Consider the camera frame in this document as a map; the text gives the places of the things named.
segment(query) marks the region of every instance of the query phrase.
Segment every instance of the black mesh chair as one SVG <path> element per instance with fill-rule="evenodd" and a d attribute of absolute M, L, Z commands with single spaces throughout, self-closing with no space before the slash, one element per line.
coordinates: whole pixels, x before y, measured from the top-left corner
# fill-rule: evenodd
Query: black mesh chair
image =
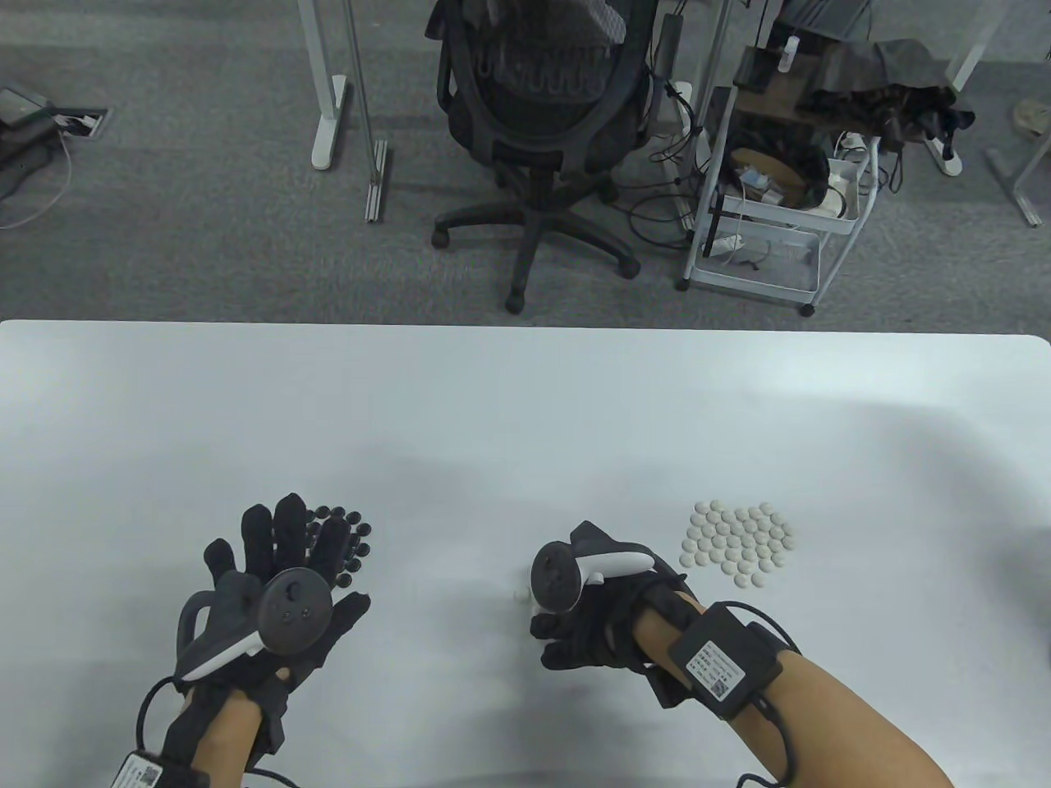
<path fill-rule="evenodd" d="M 548 231 L 613 255 L 626 279 L 639 273 L 631 247 L 570 207 L 592 192 L 616 201 L 610 170 L 650 137 L 664 92 L 646 66 L 656 9 L 657 0 L 437 0 L 427 35 L 441 41 L 438 104 L 456 142 L 515 196 L 442 213 L 431 245 L 448 247 L 454 227 L 520 225 L 512 314 Z"/>

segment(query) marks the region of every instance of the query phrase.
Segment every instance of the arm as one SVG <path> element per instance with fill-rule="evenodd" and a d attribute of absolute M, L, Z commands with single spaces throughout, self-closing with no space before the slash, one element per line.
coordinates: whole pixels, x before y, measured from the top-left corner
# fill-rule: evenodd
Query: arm
<path fill-rule="evenodd" d="M 236 690 L 198 744 L 192 767 L 211 779 L 210 788 L 240 788 L 263 712 Z"/>
<path fill-rule="evenodd" d="M 699 610 L 703 607 L 680 596 Z M 636 642 L 655 663 L 687 684 L 667 656 L 681 633 L 655 610 L 635 622 Z M 949 779 L 911 739 L 812 662 L 782 651 L 783 668 L 766 696 L 784 718 L 796 748 L 799 788 L 952 788 Z M 771 774 L 785 771 L 781 734 L 748 706 L 730 727 Z"/>

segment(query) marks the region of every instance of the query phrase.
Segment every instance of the black cable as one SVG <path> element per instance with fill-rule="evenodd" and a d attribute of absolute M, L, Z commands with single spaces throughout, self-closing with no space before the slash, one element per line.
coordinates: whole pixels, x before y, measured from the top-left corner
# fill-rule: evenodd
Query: black cable
<path fill-rule="evenodd" d="M 276 783 L 281 783 L 286 786 L 286 788 L 300 788 L 295 783 L 286 777 L 284 774 L 279 774 L 275 771 L 270 771 L 269 769 L 251 768 L 245 769 L 245 774 L 255 774 L 261 777 L 268 777 Z"/>
<path fill-rule="evenodd" d="M 759 618 L 761 618 L 763 621 L 765 621 L 767 624 L 774 627 L 774 630 L 781 636 L 781 640 L 785 642 L 785 645 L 787 645 L 796 654 L 803 654 L 802 651 L 799 650 L 799 646 L 796 645 L 796 641 L 794 641 L 791 639 L 791 636 L 788 635 L 788 633 L 786 633 L 782 628 L 781 624 L 771 619 L 769 616 L 760 610 L 758 607 L 753 607 L 747 602 L 729 601 L 729 602 L 723 602 L 723 604 L 726 605 L 727 607 L 740 607 L 742 610 L 747 610 L 753 616 L 759 616 Z"/>
<path fill-rule="evenodd" d="M 770 7 L 770 0 L 763 0 L 763 13 L 759 15 L 759 27 L 756 28 L 756 48 L 759 48 L 759 37 L 763 33 L 763 22 L 766 21 L 766 9 Z"/>
<path fill-rule="evenodd" d="M 142 703 L 139 705 L 139 714 L 136 717 L 135 721 L 135 747 L 137 750 L 146 751 L 146 741 L 145 741 L 145 728 L 146 728 L 146 712 L 149 711 L 149 705 L 153 702 L 153 698 L 168 684 L 174 684 L 176 677 L 166 676 L 157 682 L 153 686 L 149 688 L 146 692 L 146 697 L 142 699 Z M 300 788 L 295 783 L 286 777 L 284 774 L 279 774 L 275 771 L 270 771 L 269 769 L 260 769 L 257 767 L 246 769 L 246 774 L 256 774 L 261 777 L 268 777 L 274 780 L 286 788 Z"/>

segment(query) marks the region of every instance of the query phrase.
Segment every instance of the cable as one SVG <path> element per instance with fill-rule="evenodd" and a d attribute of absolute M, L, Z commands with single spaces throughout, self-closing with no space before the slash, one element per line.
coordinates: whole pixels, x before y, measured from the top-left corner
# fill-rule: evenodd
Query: cable
<path fill-rule="evenodd" d="M 39 211 L 37 211 L 33 215 L 26 216 L 25 219 L 23 219 L 23 220 L 21 220 L 19 222 L 16 222 L 13 225 L 0 225 L 0 230 L 14 230 L 14 229 L 16 229 L 18 227 L 24 227 L 25 225 L 29 224 L 29 222 L 33 222 L 34 220 L 40 219 L 42 215 L 44 215 L 45 213 L 47 213 L 47 211 L 49 211 L 51 208 L 54 208 L 55 204 L 59 200 L 61 200 L 62 196 L 69 190 L 69 186 L 70 186 L 70 184 L 73 184 L 73 158 L 69 155 L 69 148 L 66 147 L 65 138 L 62 136 L 61 132 L 59 132 L 59 142 L 62 143 L 62 150 L 65 151 L 65 154 L 66 154 L 66 165 L 67 165 L 67 169 L 66 169 L 66 182 L 65 182 L 65 185 L 63 185 L 62 190 L 59 191 L 59 193 L 56 194 L 54 198 L 51 198 L 50 201 L 48 201 L 47 205 L 45 205 L 43 208 L 41 208 Z"/>
<path fill-rule="evenodd" d="M 166 676 L 161 679 L 157 684 L 149 688 L 146 692 L 146 697 L 142 699 L 142 703 L 139 705 L 139 714 L 136 717 L 135 721 L 135 746 L 137 750 L 146 751 L 146 741 L 145 741 L 145 727 L 146 727 L 146 712 L 149 711 L 149 705 L 153 702 L 153 698 L 168 684 L 174 684 L 174 676 Z M 246 774 L 256 774 L 261 777 L 268 777 L 269 780 L 276 781 L 286 788 L 300 788 L 295 783 L 286 777 L 284 774 L 279 774 L 275 771 L 270 771 L 269 769 L 260 769 L 253 767 L 251 769 L 245 770 Z"/>
<path fill-rule="evenodd" d="M 756 28 L 756 48 L 759 48 L 759 37 L 763 33 L 763 22 L 766 21 L 766 9 L 770 7 L 770 0 L 763 0 L 763 13 L 759 16 L 759 27 Z"/>

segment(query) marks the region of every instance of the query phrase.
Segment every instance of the hand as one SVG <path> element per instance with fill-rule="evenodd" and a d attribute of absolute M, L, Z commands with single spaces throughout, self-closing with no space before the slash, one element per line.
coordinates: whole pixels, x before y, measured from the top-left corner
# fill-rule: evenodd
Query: hand
<path fill-rule="evenodd" d="M 589 666 L 627 668 L 647 678 L 662 705 L 674 706 L 688 697 L 687 689 L 655 665 L 640 647 L 636 624 L 643 622 L 646 624 L 643 630 L 648 631 L 652 614 L 657 609 L 682 631 L 703 608 L 694 603 L 685 576 L 678 575 L 648 548 L 643 549 L 654 556 L 652 571 L 585 585 L 580 600 L 568 613 L 534 616 L 530 634 L 539 640 L 553 641 L 544 646 L 540 657 L 540 663 L 549 670 Z"/>
<path fill-rule="evenodd" d="M 342 517 L 326 520 L 308 558 L 307 506 L 303 499 L 292 494 L 277 503 L 272 517 L 262 504 L 245 512 L 241 535 L 245 545 L 244 573 L 236 571 L 233 549 L 225 539 L 217 539 L 204 552 L 215 585 L 209 621 L 225 615 L 232 618 L 244 615 L 267 582 L 295 566 L 313 569 L 332 588 L 343 565 L 350 525 Z M 180 756 L 192 753 L 208 722 L 235 690 L 243 691 L 263 713 L 263 725 L 249 763 L 254 763 L 264 753 L 276 752 L 284 741 L 281 718 L 287 708 L 289 693 L 325 664 L 336 641 L 357 623 L 370 604 L 368 596 L 348 594 L 333 606 L 332 618 L 322 636 L 303 651 L 288 656 L 267 650 L 253 656 L 243 655 L 200 681 L 177 683 L 184 693 L 193 690 L 186 711 L 195 713 L 180 716 L 168 731 L 165 752 Z"/>

